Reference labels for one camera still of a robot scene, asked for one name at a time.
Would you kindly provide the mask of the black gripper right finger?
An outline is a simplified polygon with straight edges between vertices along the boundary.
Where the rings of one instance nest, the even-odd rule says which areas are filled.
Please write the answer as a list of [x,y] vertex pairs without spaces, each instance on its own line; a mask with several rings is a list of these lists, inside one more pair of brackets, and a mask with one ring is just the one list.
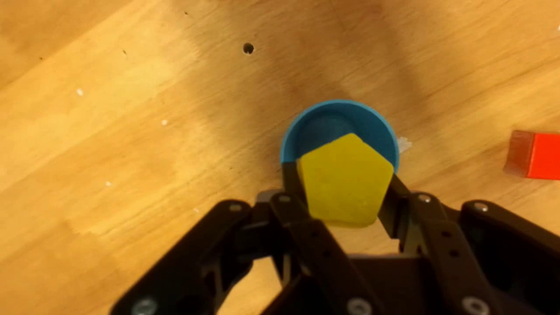
[[429,264],[456,315],[560,315],[560,236],[487,201],[459,209],[394,174],[380,220]]

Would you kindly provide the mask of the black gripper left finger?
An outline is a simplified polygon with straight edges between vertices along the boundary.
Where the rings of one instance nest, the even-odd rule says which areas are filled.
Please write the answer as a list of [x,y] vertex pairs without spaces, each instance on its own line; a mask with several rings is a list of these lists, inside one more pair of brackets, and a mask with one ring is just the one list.
[[258,258],[282,283],[265,315],[375,315],[375,292],[328,227],[314,218],[296,166],[254,204],[218,202],[111,307],[111,315],[218,315]]

